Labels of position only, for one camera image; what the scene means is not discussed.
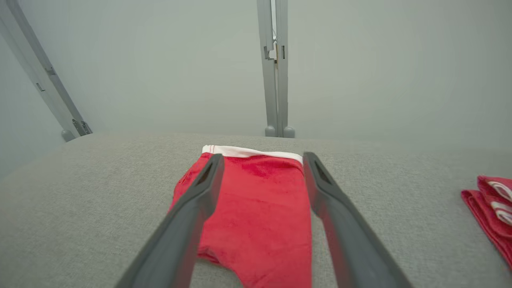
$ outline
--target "white elastic band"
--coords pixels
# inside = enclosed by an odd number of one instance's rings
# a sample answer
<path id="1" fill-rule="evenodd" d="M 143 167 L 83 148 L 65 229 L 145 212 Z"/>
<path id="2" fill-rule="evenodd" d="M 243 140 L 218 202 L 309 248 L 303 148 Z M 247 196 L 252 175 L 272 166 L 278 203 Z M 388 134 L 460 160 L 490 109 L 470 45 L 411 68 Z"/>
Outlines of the white elastic band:
<path id="1" fill-rule="evenodd" d="M 265 156 L 278 157 L 278 158 L 294 159 L 294 160 L 299 161 L 302 164 L 302 156 L 295 154 L 295 153 L 289 153 L 289 152 L 262 152 L 262 151 L 258 151 L 258 150 L 254 150 L 254 149 L 234 147 L 234 146 L 205 145 L 203 147 L 202 153 L 222 154 L 223 156 L 226 156 L 226 157 L 238 157 L 238 158 L 247 158 L 247 157 L 251 157 L 251 156 L 265 155 Z"/>
<path id="2" fill-rule="evenodd" d="M 498 194 L 500 194 L 503 198 L 512 202 L 512 191 L 506 185 L 496 182 L 496 181 L 488 181 L 489 185 L 491 185 Z"/>
<path id="3" fill-rule="evenodd" d="M 498 219 L 512 226 L 512 207 L 496 201 L 492 201 L 490 206 L 494 209 Z"/>

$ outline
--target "vertical metal post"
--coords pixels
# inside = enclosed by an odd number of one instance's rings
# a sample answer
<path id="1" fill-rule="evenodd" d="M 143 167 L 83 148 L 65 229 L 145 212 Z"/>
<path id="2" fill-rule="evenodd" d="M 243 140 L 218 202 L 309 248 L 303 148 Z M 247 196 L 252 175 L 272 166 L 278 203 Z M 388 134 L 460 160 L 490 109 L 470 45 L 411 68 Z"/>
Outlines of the vertical metal post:
<path id="1" fill-rule="evenodd" d="M 270 50 L 273 50 L 272 10 L 270 0 L 257 0 L 257 5 L 263 85 L 265 87 L 265 105 L 267 109 L 265 136 L 278 137 L 278 108 L 275 90 L 274 59 L 270 58 L 268 53 Z"/>
<path id="2" fill-rule="evenodd" d="M 295 130 L 288 126 L 288 0 L 275 0 L 278 49 L 278 133 L 295 138 Z"/>

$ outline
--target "gray upholstered surface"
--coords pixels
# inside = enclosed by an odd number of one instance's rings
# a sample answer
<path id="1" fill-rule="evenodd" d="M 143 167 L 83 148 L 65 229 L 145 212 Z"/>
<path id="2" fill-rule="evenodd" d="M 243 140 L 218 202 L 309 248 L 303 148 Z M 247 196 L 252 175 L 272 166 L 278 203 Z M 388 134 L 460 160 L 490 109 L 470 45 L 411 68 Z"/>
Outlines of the gray upholstered surface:
<path id="1" fill-rule="evenodd" d="M 197 134 L 92 134 L 0 183 L 0 287 L 112 287 L 164 217 L 206 144 L 316 152 L 416 287 L 510 287 L 505 262 L 460 199 L 478 174 L 512 177 L 512 154 Z M 313 286 L 333 287 L 313 218 Z M 198 262 L 192 287 L 240 286 Z"/>

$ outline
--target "white backdrop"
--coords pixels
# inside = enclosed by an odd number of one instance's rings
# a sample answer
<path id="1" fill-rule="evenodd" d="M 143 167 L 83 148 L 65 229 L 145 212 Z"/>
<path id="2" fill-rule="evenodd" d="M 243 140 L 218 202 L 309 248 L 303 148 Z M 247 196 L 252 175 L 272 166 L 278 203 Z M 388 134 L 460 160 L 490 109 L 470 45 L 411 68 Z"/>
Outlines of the white backdrop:
<path id="1" fill-rule="evenodd" d="M 510 149 L 512 2 L 288 3 L 297 138 Z"/>
<path id="2" fill-rule="evenodd" d="M 255 2 L 19 2 L 94 132 L 264 135 Z"/>

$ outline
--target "metal frame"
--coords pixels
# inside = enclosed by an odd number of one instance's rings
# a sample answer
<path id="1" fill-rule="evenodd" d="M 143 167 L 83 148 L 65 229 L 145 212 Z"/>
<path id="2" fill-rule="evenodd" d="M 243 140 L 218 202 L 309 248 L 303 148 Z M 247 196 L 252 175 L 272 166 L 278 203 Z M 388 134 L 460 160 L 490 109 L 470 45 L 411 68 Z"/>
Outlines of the metal frame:
<path id="1" fill-rule="evenodd" d="M 278 134 L 295 138 L 295 130 L 288 126 L 288 0 L 275 1 L 278 55 Z"/>
<path id="2" fill-rule="evenodd" d="M 63 128 L 65 139 L 90 134 L 83 125 L 76 127 L 72 120 L 84 120 L 75 107 L 64 85 L 53 69 L 32 27 L 17 0 L 0 0 L 0 32 L 16 55 L 34 87 Z"/>
<path id="3" fill-rule="evenodd" d="M 263 86 L 265 88 L 265 106 L 267 109 L 267 127 L 265 136 L 279 137 L 278 107 L 275 89 L 274 59 L 268 51 L 273 50 L 272 10 L 270 0 L 257 0 L 258 25 L 260 29 L 261 64 L 263 68 Z"/>

